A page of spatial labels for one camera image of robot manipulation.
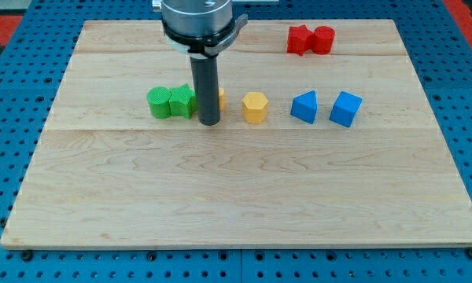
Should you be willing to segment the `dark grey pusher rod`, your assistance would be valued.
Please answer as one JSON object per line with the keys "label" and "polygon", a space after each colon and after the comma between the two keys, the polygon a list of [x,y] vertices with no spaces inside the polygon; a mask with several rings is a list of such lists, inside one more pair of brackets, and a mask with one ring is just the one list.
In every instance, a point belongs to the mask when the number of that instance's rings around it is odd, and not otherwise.
{"label": "dark grey pusher rod", "polygon": [[220,120],[217,59],[191,57],[190,65],[197,99],[198,119],[205,126],[213,126]]}

